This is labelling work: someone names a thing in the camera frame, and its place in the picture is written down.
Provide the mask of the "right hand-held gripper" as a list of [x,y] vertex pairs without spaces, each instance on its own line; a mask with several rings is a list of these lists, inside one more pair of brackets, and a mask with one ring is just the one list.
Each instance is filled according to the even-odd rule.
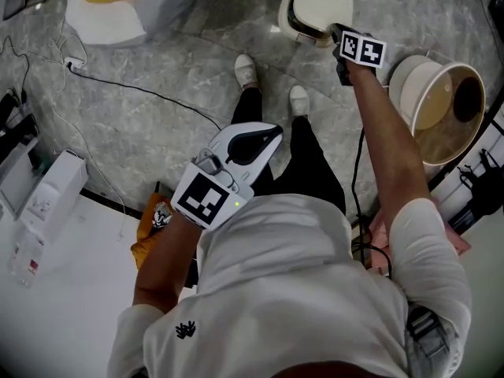
[[374,75],[377,69],[383,67],[387,49],[385,42],[373,38],[369,33],[360,33],[339,23],[331,25],[331,35],[335,44],[332,55],[337,60],[336,71],[342,86],[352,85],[348,62],[370,68]]

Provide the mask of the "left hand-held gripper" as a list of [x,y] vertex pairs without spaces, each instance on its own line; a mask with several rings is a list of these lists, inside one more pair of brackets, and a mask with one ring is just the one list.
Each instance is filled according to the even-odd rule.
[[188,163],[172,208],[200,228],[219,228],[254,197],[252,184],[282,139],[283,129],[265,122],[221,129]]

